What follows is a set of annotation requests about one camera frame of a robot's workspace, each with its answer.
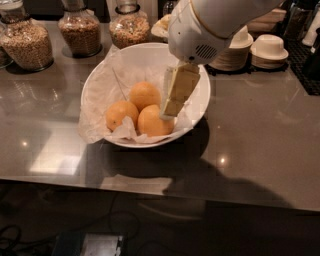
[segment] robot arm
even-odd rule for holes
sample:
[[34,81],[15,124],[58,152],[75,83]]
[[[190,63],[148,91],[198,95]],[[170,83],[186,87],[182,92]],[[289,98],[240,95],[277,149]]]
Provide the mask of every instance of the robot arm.
[[248,21],[283,0],[180,0],[169,25],[169,50],[179,60],[209,64]]

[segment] countertop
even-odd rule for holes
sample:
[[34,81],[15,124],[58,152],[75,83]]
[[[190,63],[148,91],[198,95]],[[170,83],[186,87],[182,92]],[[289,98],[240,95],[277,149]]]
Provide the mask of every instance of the countertop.
[[210,76],[204,118],[182,138],[128,149],[78,134],[82,88],[102,51],[68,55],[45,22],[54,63],[37,73],[0,70],[0,179],[320,210],[320,98],[293,72]]

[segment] round orange food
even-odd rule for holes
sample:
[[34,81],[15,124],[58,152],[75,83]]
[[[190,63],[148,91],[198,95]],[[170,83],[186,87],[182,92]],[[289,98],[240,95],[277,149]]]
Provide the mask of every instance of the round orange food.
[[114,131],[122,124],[125,116],[131,117],[134,127],[137,127],[139,111],[137,107],[130,101],[120,100],[113,103],[106,111],[106,125],[111,131]]
[[149,105],[161,103],[160,91],[153,84],[142,81],[133,85],[129,92],[129,100],[137,106],[139,112]]
[[145,107],[138,118],[138,131],[147,134],[148,137],[162,136],[172,133],[174,119],[162,120],[159,116],[160,108],[158,105]]

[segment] jar lid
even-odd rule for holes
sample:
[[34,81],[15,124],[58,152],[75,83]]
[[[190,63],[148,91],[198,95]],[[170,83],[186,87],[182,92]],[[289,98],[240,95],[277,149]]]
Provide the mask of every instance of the jar lid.
[[13,10],[23,5],[22,0],[0,0],[0,10]]

